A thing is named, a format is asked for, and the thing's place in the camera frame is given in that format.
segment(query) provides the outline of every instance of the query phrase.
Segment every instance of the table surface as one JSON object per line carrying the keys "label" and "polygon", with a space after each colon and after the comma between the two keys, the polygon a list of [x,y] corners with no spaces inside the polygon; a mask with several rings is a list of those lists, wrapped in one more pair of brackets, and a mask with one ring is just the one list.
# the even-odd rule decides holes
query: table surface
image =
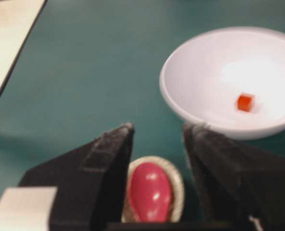
{"label": "table surface", "polygon": [[[285,0],[49,0],[0,98],[0,196],[30,167],[132,122],[132,159],[172,161],[186,185],[182,220],[201,219],[183,122],[158,78],[181,43],[227,26],[285,33]],[[247,143],[285,156],[285,131]]]}

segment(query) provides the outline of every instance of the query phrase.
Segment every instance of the white bowl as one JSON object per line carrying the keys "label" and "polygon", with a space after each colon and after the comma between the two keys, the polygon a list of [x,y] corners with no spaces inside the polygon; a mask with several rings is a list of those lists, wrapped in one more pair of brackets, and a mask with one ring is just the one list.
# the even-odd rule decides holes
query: white bowl
{"label": "white bowl", "polygon": [[[238,140],[285,129],[285,34],[229,27],[198,35],[178,47],[160,74],[167,104],[185,121]],[[250,112],[236,108],[253,94]]]}

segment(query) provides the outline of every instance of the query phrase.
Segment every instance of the orange cube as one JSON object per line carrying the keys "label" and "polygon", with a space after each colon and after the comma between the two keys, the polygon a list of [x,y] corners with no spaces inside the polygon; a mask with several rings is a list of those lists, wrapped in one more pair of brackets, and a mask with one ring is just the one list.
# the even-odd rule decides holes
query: orange cube
{"label": "orange cube", "polygon": [[249,112],[253,105],[253,98],[253,95],[242,93],[237,101],[238,109]]}

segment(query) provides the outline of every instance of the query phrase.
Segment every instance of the green table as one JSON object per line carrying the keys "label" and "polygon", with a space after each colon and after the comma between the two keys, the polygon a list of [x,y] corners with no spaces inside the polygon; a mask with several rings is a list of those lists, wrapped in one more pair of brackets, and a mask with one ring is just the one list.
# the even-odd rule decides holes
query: green table
{"label": "green table", "polygon": [[[182,220],[201,219],[160,69],[187,39],[227,26],[285,32],[285,0],[49,0],[0,99],[0,196],[30,167],[132,122],[132,159],[172,161],[186,185]],[[285,131],[248,142],[285,155]]]}

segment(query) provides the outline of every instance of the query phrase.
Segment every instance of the bowl rim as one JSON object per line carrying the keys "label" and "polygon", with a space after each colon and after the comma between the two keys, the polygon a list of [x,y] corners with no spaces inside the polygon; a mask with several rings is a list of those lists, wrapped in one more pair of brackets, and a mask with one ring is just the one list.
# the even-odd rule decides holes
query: bowl rim
{"label": "bowl rim", "polygon": [[223,27],[223,28],[218,28],[218,29],[213,29],[204,33],[201,33],[199,35],[196,35],[184,43],[182,43],[180,46],[178,46],[171,54],[170,56],[166,59],[161,71],[160,71],[160,78],[159,78],[159,86],[160,86],[160,91],[161,94],[165,100],[165,102],[168,104],[168,106],[176,112],[182,119],[184,119],[187,122],[191,122],[194,124],[198,123],[204,123],[207,124],[209,128],[215,129],[215,130],[224,130],[228,132],[240,132],[240,131],[245,131],[245,132],[260,132],[263,130],[273,130],[276,128],[284,127],[285,126],[285,119],[282,120],[280,123],[276,123],[274,125],[269,125],[269,126],[261,126],[257,128],[232,128],[232,127],[226,127],[226,126],[221,126],[217,123],[212,123],[208,122],[204,119],[198,118],[191,113],[188,113],[186,110],[181,108],[170,96],[170,94],[167,91],[167,88],[165,86],[165,70],[168,65],[168,62],[170,59],[175,55],[175,53],[180,50],[182,47],[186,46],[188,43],[192,42],[195,39],[199,39],[205,36],[209,35],[214,35],[217,33],[222,33],[222,32],[253,32],[253,33],[259,33],[259,34],[264,34],[264,35],[269,35],[272,37],[276,37],[277,39],[281,39],[285,41],[285,33],[273,30],[273,29],[268,29],[264,27],[258,27],[258,26],[232,26],[232,27]]}

